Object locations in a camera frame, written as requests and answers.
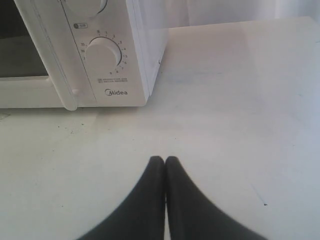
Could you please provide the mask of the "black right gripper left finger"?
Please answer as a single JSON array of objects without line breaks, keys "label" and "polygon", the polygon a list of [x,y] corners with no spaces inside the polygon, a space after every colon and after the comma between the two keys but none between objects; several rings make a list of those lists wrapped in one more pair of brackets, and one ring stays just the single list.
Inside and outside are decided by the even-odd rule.
[{"label": "black right gripper left finger", "polygon": [[81,240],[163,240],[165,237],[165,162],[152,156],[124,201]]}]

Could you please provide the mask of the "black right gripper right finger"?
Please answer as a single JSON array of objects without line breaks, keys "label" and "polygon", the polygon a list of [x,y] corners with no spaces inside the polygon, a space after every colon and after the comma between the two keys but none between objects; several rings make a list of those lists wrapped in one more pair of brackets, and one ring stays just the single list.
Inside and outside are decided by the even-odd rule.
[{"label": "black right gripper right finger", "polygon": [[214,205],[194,184],[179,159],[165,161],[166,205],[172,240],[264,240]]}]

